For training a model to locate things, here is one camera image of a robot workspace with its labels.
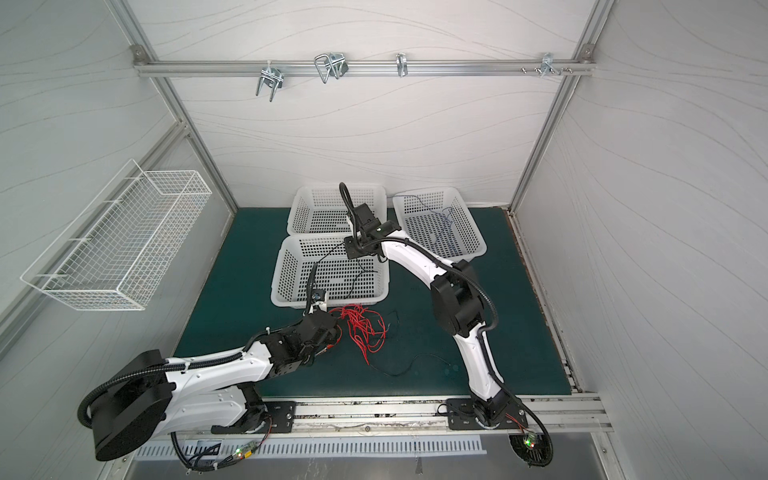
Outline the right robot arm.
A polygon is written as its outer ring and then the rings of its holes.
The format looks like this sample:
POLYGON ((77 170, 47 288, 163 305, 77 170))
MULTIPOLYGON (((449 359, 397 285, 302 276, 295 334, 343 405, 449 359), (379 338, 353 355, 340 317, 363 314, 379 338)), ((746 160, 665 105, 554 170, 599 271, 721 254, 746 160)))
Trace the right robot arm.
POLYGON ((500 426, 507 410, 519 407, 520 400, 506 387, 492 356, 487 333, 497 326, 498 311, 473 267, 436 256, 395 223, 380 221, 365 203, 344 203, 351 229, 344 239, 347 257, 382 257, 429 289, 433 315, 454 339, 463 360, 476 423, 484 429, 500 426))

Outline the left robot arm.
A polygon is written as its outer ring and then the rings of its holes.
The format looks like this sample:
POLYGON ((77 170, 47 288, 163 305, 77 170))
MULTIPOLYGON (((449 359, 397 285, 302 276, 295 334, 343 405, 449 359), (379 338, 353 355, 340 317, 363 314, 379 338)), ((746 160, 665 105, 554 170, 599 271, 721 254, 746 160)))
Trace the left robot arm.
POLYGON ((188 358, 145 351, 89 392, 77 418, 91 431, 95 457, 102 462, 166 434, 254 431, 266 417, 257 383, 311 365, 341 335, 337 318, 318 310, 228 351, 188 358))

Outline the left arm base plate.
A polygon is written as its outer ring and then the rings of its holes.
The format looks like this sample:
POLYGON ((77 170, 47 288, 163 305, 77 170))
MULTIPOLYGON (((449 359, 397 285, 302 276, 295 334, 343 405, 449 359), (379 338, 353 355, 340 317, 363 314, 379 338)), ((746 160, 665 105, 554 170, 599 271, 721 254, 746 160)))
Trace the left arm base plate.
POLYGON ((295 419, 295 401, 259 401, 249 404, 246 411, 233 424, 214 425, 212 434, 234 435, 266 433, 290 433, 295 419))

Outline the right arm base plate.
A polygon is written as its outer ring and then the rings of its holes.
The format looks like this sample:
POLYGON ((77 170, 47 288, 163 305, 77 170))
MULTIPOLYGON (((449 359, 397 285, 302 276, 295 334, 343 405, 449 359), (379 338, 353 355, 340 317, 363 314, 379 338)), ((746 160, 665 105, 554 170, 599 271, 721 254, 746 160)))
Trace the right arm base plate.
POLYGON ((516 408, 514 404, 507 407, 489 426, 482 424, 476 417, 474 402, 471 398, 448 398, 438 407, 437 413, 447 418, 448 428, 454 431, 496 429, 523 431, 529 428, 525 410, 516 408))

